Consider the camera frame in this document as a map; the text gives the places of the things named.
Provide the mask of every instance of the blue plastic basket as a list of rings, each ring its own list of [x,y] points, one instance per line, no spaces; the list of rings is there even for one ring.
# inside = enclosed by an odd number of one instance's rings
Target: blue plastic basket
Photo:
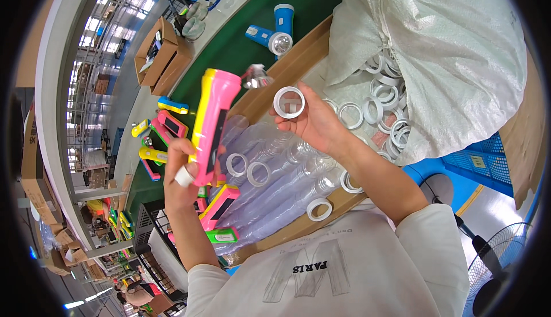
[[[509,166],[499,133],[442,157],[446,169],[513,197]]]

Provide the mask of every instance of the green conveyor belt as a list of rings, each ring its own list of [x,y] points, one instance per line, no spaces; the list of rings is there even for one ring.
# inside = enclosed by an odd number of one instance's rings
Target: green conveyor belt
[[[267,29],[275,28],[273,14],[274,6],[288,3],[295,8],[293,23],[294,42],[298,42],[315,26],[328,17],[334,7],[342,0],[249,0],[228,23],[221,28],[218,34],[204,48],[196,61],[171,95],[171,99],[189,104],[191,111],[188,115],[176,117],[189,126],[188,138],[191,139],[191,130],[195,121],[193,111],[199,105],[201,97],[201,77],[207,68],[216,68],[242,75],[249,65],[262,63],[269,68],[275,62],[274,55],[267,48],[245,38],[245,30],[254,24]],[[242,89],[236,102],[244,93]],[[166,146],[152,132],[153,146],[159,150],[166,150]],[[130,188],[126,210],[132,220],[138,214],[139,205],[163,198],[162,180],[152,182],[145,168],[140,163],[136,169],[134,180]]]

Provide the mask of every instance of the person's left hand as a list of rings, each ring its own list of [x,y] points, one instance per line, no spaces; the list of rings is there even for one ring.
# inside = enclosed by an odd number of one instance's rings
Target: person's left hand
[[[219,155],[223,154],[225,151],[226,149],[220,146]],[[195,162],[187,162],[188,156],[194,153],[195,148],[191,141],[186,138],[176,138],[170,142],[164,177],[165,209],[168,217],[182,210],[192,209],[195,212],[193,203],[197,199],[199,187],[194,184],[183,187],[174,180],[176,173],[182,165],[186,167],[186,170],[192,177],[197,176],[199,172],[198,164]],[[214,165],[213,182],[217,181],[218,175],[220,175],[220,162],[217,160]]]

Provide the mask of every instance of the hand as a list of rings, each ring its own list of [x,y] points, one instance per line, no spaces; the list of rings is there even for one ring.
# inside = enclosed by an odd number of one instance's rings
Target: hand
[[[224,146],[220,146],[219,155],[226,152]],[[196,177],[199,172],[199,166],[196,162],[187,162],[187,157],[195,153],[191,141],[186,138],[176,138],[170,142],[168,149],[168,160],[165,166],[165,209],[167,216],[174,215],[182,210],[194,210],[193,203],[197,199],[199,187],[190,184],[187,187],[181,186],[174,180],[178,170],[184,165],[187,172],[192,177]],[[220,174],[220,162],[216,161],[214,165],[214,179]]]
[[[300,92],[304,95],[306,105],[302,113],[294,119],[284,119],[277,115],[272,107],[269,114],[275,117],[275,124],[283,132],[291,131],[300,136],[313,148],[333,155],[338,150],[346,134],[350,134],[341,124],[333,109],[321,100],[312,88],[302,81],[298,83]]]

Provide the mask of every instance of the white sack on shelf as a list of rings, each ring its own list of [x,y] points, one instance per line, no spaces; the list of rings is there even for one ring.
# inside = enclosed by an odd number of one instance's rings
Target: white sack on shelf
[[[333,16],[328,96],[382,48],[395,52],[414,127],[397,165],[489,138],[519,108],[526,46],[509,0],[343,0]]]

